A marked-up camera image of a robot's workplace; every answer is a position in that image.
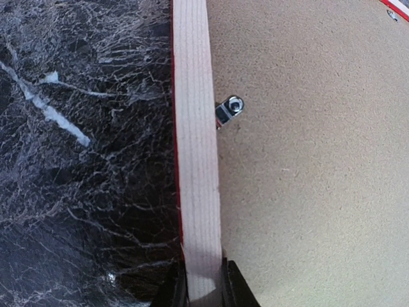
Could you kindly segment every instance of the black marble surface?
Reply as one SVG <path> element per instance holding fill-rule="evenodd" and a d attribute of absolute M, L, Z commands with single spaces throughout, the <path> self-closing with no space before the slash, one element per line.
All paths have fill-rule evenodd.
<path fill-rule="evenodd" d="M 180 255 L 169 0 L 0 0 L 0 306 L 149 306 Z"/>

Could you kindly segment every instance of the metal clip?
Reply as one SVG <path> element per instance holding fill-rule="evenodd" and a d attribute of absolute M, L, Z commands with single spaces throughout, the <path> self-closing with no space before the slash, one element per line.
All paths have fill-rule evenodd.
<path fill-rule="evenodd" d="M 238 96 L 230 96 L 221 104 L 216 104 L 216 129 L 219 130 L 224 124 L 239 115 L 243 108 L 243 99 Z"/>

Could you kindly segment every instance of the marble countertop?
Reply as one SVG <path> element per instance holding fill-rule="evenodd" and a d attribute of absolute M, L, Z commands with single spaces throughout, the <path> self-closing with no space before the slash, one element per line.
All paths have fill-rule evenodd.
<path fill-rule="evenodd" d="M 149 306 L 179 257 L 169 8 L 0 3 L 0 306 Z"/>

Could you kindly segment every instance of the wood grain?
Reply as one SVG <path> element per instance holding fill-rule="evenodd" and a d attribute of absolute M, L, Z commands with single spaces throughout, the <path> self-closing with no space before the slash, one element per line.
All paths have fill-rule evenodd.
<path fill-rule="evenodd" d="M 222 263 L 215 103 L 206 1 L 173 1 L 178 184 L 191 306 L 217 306 Z"/>

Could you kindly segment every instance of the silver hardware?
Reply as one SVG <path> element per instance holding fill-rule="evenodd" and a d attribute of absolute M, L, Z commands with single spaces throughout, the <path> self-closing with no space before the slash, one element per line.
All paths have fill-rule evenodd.
<path fill-rule="evenodd" d="M 239 115 L 244 108 L 243 99 L 238 96 L 230 96 L 221 104 L 216 104 L 216 128 L 219 130 L 232 118 Z"/>

